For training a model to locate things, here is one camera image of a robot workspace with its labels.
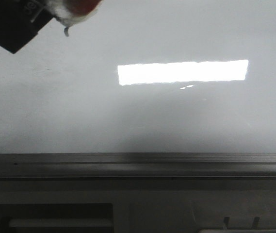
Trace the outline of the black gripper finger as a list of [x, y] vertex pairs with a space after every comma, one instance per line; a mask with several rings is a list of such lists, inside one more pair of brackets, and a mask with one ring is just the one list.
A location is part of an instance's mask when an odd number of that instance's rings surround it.
[[0, 0], [0, 46], [15, 54], [52, 19], [43, 0]]

